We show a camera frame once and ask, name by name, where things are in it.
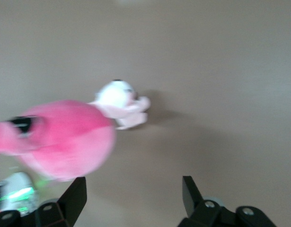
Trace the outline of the hot pink round plush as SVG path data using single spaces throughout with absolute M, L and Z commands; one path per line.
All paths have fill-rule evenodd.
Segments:
M 0 122 L 0 154 L 61 182 L 99 169 L 115 139 L 109 118 L 96 106 L 75 100 L 34 106 Z

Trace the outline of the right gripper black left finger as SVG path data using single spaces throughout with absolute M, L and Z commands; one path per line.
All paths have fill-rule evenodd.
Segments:
M 47 202 L 32 213 L 0 212 L 0 227 L 74 227 L 87 202 L 86 178 L 78 177 L 56 202 Z

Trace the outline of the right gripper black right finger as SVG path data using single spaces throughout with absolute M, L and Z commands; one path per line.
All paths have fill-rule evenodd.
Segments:
M 274 227 L 256 207 L 240 206 L 232 212 L 216 201 L 204 199 L 191 176 L 183 176 L 182 197 L 187 217 L 178 227 Z

